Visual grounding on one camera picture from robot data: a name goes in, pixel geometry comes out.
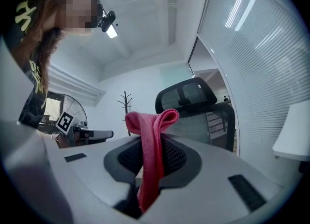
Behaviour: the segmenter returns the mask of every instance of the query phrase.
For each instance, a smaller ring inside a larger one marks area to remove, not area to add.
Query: black office chair
[[[155,101],[156,113],[174,108],[179,121],[167,129],[174,134],[233,151],[235,115],[217,98],[201,78],[192,78],[161,91]]]

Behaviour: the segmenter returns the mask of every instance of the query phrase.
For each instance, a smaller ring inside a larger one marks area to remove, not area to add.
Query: pink towel
[[[143,151],[143,179],[138,191],[138,202],[145,212],[158,197],[158,182],[164,177],[160,133],[176,123],[179,113],[175,109],[161,114],[129,112],[125,116],[127,129],[140,134]]]

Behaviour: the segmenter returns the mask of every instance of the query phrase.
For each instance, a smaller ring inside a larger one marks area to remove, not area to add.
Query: yellow print on shirt
[[[36,7],[29,8],[28,7],[28,0],[26,0],[24,2],[21,2],[16,7],[16,12],[19,12],[21,9],[25,9],[25,12],[22,13],[21,15],[16,16],[15,17],[15,22],[18,24],[22,20],[25,20],[25,23],[22,25],[21,30],[22,31],[26,31],[26,29],[28,28],[28,25],[31,22],[31,17],[29,15],[36,9]]]
[[[31,70],[32,70],[32,76],[33,76],[33,78],[36,81],[35,93],[38,93],[38,91],[41,92],[41,93],[44,93],[43,85],[42,85],[42,82],[41,82],[40,69],[35,64],[34,61],[30,60],[29,63],[30,63],[30,67],[31,67]],[[41,109],[43,109],[43,107],[45,106],[46,101],[47,101],[47,91],[45,92],[45,100],[44,100],[44,103],[41,106]]]

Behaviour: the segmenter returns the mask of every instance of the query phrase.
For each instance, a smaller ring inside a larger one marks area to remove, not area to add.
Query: person
[[[66,33],[90,33],[102,15],[99,0],[21,0],[17,4],[3,38],[34,85],[20,114],[21,123],[39,126],[46,107],[50,57],[58,42]]]

